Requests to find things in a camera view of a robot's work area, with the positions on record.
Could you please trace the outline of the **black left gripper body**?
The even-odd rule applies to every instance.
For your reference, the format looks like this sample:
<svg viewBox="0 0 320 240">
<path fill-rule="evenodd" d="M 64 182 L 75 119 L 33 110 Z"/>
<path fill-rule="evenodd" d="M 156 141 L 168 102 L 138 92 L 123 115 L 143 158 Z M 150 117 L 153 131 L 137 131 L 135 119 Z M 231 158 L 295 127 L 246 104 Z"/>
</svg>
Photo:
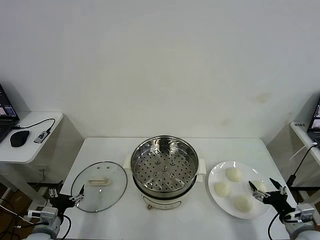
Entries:
<svg viewBox="0 0 320 240">
<path fill-rule="evenodd" d="M 63 216 L 66 209 L 73 208 L 76 201 L 73 200 L 71 195 L 59 193 L 57 196 L 51 196 L 49 202 L 53 208 L 57 209 L 57 215 Z"/>
</svg>

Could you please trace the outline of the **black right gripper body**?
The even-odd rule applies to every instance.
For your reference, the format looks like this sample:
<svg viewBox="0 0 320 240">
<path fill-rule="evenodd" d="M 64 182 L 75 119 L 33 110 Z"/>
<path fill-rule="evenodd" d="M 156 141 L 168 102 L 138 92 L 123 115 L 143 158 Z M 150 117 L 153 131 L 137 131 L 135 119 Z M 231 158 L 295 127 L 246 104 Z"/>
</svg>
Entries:
<svg viewBox="0 0 320 240">
<path fill-rule="evenodd" d="M 263 203 L 274 207 L 280 215 L 286 215 L 295 211 L 295 209 L 287 202 L 287 193 L 280 191 L 271 191 L 267 193 L 269 196 L 263 198 Z"/>
</svg>

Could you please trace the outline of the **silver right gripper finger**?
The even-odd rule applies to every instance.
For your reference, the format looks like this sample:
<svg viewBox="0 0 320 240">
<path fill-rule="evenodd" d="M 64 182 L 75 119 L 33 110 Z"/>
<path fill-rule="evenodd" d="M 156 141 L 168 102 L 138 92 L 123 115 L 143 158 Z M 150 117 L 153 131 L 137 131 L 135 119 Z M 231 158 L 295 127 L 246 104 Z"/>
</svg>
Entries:
<svg viewBox="0 0 320 240">
<path fill-rule="evenodd" d="M 280 192 L 281 195 L 287 195 L 287 188 L 286 186 L 282 186 L 278 181 L 269 178 L 273 186 Z"/>
<path fill-rule="evenodd" d="M 257 187 L 251 182 L 248 182 L 252 196 L 260 202 L 263 202 L 264 199 L 268 198 L 270 195 L 264 191 L 258 190 Z"/>
</svg>

